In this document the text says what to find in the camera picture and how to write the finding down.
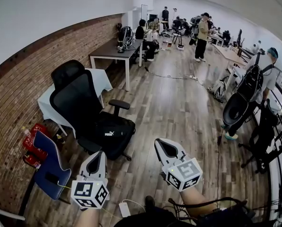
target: power strip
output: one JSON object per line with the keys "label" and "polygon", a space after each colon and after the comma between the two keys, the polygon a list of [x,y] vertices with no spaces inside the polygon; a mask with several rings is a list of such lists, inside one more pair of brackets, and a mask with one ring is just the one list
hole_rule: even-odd
{"label": "power strip", "polygon": [[128,205],[126,202],[119,203],[119,208],[122,214],[122,218],[128,217],[131,215],[130,210],[128,209]]}
{"label": "power strip", "polygon": [[196,81],[198,80],[198,77],[195,77],[195,76],[192,76],[192,75],[190,75],[189,77],[190,77],[191,79],[196,80]]}

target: office chair armrest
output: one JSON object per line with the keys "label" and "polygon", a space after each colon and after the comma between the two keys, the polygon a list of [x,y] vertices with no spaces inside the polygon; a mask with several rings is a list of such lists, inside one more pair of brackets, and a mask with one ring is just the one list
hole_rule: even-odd
{"label": "office chair armrest", "polygon": [[120,108],[128,110],[131,107],[131,105],[129,103],[124,102],[124,101],[120,101],[120,100],[116,100],[116,99],[112,99],[111,101],[108,102],[108,104],[115,107],[115,110],[114,110],[115,116],[119,115],[119,109]]}
{"label": "office chair armrest", "polygon": [[95,153],[97,151],[100,151],[102,149],[101,146],[97,145],[96,143],[84,138],[84,137],[81,137],[79,138],[78,140],[78,144],[81,145],[86,151],[88,152],[92,152],[92,153]]}

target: red object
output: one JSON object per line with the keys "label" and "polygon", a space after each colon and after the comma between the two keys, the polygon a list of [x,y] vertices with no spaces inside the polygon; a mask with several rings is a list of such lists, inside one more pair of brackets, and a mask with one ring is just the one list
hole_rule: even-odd
{"label": "red object", "polygon": [[41,166],[39,160],[29,151],[24,155],[23,161],[37,169],[39,169]]}
{"label": "red object", "polygon": [[30,137],[26,136],[26,138],[24,139],[23,146],[26,149],[28,149],[30,152],[32,152],[39,159],[40,163],[42,163],[47,157],[47,152],[45,152],[45,151],[43,151],[39,148],[36,148],[33,145],[34,137],[35,137],[37,131],[40,131],[43,134],[45,134],[47,137],[50,137],[49,133],[47,131],[47,128],[44,127],[43,125],[36,123],[31,130],[31,136]]}

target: shoe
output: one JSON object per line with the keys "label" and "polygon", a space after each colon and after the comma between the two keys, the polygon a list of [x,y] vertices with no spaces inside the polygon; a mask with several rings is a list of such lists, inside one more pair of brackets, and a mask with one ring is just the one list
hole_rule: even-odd
{"label": "shoe", "polygon": [[228,140],[236,140],[236,139],[238,138],[238,135],[235,134],[234,136],[230,136],[230,135],[228,134],[228,132],[226,132],[225,138],[228,139]]}
{"label": "shoe", "polygon": [[148,212],[156,206],[155,200],[152,196],[145,197],[145,211]]}

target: puma logo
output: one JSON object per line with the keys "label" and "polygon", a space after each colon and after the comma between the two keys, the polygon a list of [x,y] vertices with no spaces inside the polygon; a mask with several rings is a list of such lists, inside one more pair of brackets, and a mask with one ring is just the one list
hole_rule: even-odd
{"label": "puma logo", "polygon": [[105,136],[113,136],[114,135],[114,131],[113,132],[109,132],[109,133],[105,133]]}

